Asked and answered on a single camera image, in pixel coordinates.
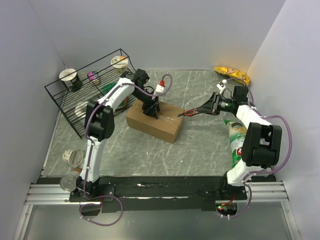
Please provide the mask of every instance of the white wall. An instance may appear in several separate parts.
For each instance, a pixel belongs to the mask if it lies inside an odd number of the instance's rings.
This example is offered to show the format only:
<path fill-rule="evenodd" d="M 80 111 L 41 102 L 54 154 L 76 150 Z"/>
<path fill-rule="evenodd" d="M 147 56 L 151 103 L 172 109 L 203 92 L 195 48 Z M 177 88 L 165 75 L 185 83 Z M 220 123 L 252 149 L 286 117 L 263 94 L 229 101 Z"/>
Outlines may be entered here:
<path fill-rule="evenodd" d="M 286 0 L 248 71 L 261 112 L 283 115 L 291 126 L 291 158 L 277 178 L 285 183 L 304 240 L 320 236 L 319 23 L 319 0 Z M 285 130 L 283 136 L 282 159 Z"/>
<path fill-rule="evenodd" d="M 136 68 L 246 71 L 285 0 L 30 2 L 69 67 L 123 48 Z"/>
<path fill-rule="evenodd" d="M 44 85 L 64 65 L 26 0 L 1 2 L 0 32 L 0 239 L 9 240 L 58 113 Z"/>

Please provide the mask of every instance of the gray marble countertop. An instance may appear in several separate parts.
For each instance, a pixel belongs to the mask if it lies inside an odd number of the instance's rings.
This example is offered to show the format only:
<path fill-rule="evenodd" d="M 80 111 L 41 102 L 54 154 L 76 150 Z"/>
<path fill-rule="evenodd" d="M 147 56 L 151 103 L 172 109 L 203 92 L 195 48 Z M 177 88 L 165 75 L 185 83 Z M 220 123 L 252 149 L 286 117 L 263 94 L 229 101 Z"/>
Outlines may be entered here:
<path fill-rule="evenodd" d="M 172 88 L 160 100 L 186 110 L 205 103 L 213 92 L 219 91 L 216 85 L 225 78 L 209 70 L 148 70 L 147 73 L 153 87 L 164 74 L 172 74 Z M 228 83 L 231 90 L 234 85 L 238 83 Z M 128 127 L 126 113 L 115 117 L 114 133 L 103 151 L 102 176 L 221 176 L 231 169 L 229 131 L 223 121 L 237 120 L 231 113 L 186 117 L 174 144 Z M 86 146 L 87 140 L 80 139 L 61 115 L 42 176 L 64 176 L 71 170 L 62 160 L 64 151 L 85 151 Z"/>

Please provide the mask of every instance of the wire shelf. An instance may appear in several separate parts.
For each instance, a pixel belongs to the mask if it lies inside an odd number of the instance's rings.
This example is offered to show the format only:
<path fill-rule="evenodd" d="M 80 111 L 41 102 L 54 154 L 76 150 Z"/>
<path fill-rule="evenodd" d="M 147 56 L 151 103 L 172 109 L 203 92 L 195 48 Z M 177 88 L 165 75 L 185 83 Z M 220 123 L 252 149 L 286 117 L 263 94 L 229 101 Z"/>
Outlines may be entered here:
<path fill-rule="evenodd" d="M 85 118 L 84 115 L 79 116 L 79 114 L 76 114 L 76 106 L 87 101 L 97 101 L 106 94 L 104 92 L 105 86 L 118 82 L 121 74 L 114 70 L 114 64 L 110 64 L 111 59 L 115 56 L 124 56 L 125 58 L 121 61 L 128 59 L 127 70 L 132 73 L 136 71 L 131 63 L 129 55 L 120 48 L 76 70 L 77 75 L 82 82 L 82 87 L 78 91 L 72 91 L 72 87 L 68 87 L 60 79 L 44 86 L 49 96 L 58 106 L 62 115 L 80 138 L 85 135 Z M 93 82 L 89 81 L 87 73 L 91 71 L 96 71 L 98 73 L 99 84 L 94 84 Z M 114 115 L 117 116 L 128 109 L 134 100 L 135 97 L 130 94 L 127 97 L 125 107 L 117 109 L 114 112 Z"/>

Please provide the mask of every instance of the cardboard box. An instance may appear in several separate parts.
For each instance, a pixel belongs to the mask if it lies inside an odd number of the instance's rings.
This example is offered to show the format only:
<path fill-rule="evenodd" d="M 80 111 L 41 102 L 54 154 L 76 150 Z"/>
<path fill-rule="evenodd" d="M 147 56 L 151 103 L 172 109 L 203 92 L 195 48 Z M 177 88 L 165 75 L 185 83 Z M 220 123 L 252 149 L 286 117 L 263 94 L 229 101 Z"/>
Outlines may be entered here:
<path fill-rule="evenodd" d="M 184 121 L 183 117 L 177 118 L 177 116 L 185 110 L 160 101 L 160 112 L 158 119 L 155 119 L 143 113 L 142 105 L 143 103 L 137 100 L 130 107 L 125 116 L 129 127 L 173 144 Z"/>

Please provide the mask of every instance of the yellow chip bag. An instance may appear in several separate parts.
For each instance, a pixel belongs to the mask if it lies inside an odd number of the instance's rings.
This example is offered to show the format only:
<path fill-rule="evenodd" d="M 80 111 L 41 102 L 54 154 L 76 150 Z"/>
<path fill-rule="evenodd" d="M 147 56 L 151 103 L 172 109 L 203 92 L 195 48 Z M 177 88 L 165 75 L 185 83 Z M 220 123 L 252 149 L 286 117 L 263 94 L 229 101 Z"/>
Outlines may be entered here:
<path fill-rule="evenodd" d="M 215 66 L 214 67 L 214 70 L 220 74 L 224 74 L 224 75 L 228 75 L 230 78 L 239 78 L 239 79 L 242 79 L 244 80 L 244 82 L 249 85 L 250 83 L 250 78 L 248 77 L 248 75 L 243 72 L 243 71 L 238 71 L 238 70 L 235 70 L 233 68 L 228 68 L 228 67 L 224 67 L 224 66 Z"/>

